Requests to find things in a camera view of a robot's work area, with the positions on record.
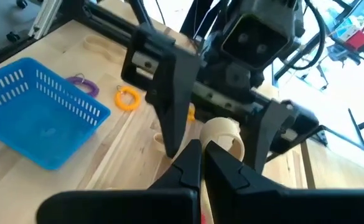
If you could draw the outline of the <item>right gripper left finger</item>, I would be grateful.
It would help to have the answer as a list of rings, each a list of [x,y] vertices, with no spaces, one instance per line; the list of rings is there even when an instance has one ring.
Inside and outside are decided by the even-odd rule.
[[[37,224],[201,224],[202,147],[191,140],[146,190],[79,190],[55,194]]]

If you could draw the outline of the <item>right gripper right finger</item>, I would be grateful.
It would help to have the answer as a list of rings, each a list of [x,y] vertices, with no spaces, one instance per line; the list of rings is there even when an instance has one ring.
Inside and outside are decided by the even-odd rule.
[[[214,224],[364,224],[364,189],[290,189],[215,142],[204,166]]]

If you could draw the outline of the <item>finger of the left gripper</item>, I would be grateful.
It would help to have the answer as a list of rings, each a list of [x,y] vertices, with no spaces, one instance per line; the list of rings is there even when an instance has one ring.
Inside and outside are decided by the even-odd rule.
[[[147,24],[135,28],[128,44],[121,78],[146,91],[146,101],[160,121],[168,157],[184,136],[192,88],[201,60],[175,40]]]
[[[313,112],[291,100],[270,102],[243,127],[243,162],[262,173],[268,153],[286,153],[313,135],[319,120]]]

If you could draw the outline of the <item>beige rubber band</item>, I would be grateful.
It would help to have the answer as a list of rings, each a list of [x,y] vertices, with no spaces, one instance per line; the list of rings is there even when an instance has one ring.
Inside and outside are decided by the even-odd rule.
[[[123,53],[123,49],[120,49],[113,41],[97,35],[85,36],[83,48],[87,51],[101,55],[111,63],[120,63],[120,55]]]
[[[166,153],[166,147],[164,145],[164,139],[161,133],[156,133],[153,137],[153,146],[154,149],[165,154]]]
[[[239,124],[230,118],[217,117],[207,121],[202,126],[199,140],[203,150],[213,141],[239,161],[245,156]]]

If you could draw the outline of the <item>yellow coil wrist keychain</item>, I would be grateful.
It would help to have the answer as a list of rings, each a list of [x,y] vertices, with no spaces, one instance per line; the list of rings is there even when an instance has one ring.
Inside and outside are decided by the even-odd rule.
[[[126,104],[122,100],[123,94],[129,94],[133,97],[133,102]],[[131,86],[117,86],[117,92],[114,96],[115,105],[123,111],[133,111],[141,104],[140,94]]]

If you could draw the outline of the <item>purple coil wrist keychain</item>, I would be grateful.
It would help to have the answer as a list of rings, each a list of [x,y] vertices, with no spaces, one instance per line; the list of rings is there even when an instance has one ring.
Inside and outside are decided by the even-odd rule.
[[[98,85],[92,82],[91,80],[86,79],[84,74],[82,73],[78,73],[74,76],[67,77],[66,80],[72,83],[73,85],[82,86],[86,88],[87,89],[86,94],[90,95],[93,98],[96,98],[100,92]]]

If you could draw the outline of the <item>blue plastic basket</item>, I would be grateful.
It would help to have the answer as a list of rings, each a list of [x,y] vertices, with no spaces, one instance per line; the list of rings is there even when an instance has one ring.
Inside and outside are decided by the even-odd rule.
[[[32,58],[0,68],[0,141],[44,169],[61,167],[110,114]]]

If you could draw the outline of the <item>red box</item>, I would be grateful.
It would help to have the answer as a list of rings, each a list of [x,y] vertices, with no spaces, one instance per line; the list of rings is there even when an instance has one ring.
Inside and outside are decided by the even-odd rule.
[[[364,45],[364,32],[361,30],[357,31],[348,40],[345,41],[345,44],[353,50],[358,50],[361,46]]]

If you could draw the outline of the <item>silver aluminium post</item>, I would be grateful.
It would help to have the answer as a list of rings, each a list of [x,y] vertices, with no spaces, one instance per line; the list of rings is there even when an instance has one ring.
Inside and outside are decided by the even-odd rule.
[[[39,40],[48,33],[62,2],[63,0],[43,0],[40,11],[28,33],[29,37]]]

